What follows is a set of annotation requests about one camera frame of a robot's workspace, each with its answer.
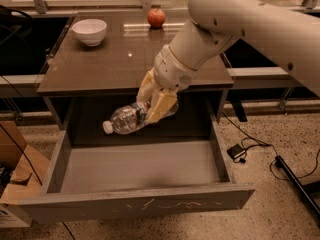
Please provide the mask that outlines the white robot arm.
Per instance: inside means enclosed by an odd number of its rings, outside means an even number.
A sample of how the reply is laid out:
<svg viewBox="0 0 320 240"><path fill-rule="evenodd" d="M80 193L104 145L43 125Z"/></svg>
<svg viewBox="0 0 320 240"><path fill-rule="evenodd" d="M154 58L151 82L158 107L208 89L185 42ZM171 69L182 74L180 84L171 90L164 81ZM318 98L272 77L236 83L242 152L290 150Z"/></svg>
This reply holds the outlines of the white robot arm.
<svg viewBox="0 0 320 240"><path fill-rule="evenodd" d="M242 39L320 95L320 19L259 0L188 0L190 18L157 54L136 100L156 123L211 57Z"/></svg>

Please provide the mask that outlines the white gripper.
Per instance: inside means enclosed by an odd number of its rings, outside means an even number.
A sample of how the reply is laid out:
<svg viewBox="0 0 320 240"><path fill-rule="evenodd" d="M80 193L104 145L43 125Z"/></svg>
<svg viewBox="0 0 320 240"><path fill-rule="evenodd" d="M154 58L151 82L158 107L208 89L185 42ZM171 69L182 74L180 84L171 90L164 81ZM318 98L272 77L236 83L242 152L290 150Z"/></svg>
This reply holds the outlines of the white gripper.
<svg viewBox="0 0 320 240"><path fill-rule="evenodd" d="M164 45L154 60L153 69L146 73L136 96L138 102L150 101L146 122L156 123L161 120L176 103L177 90L187 89L195 76L196 72L179 62L170 47Z"/></svg>

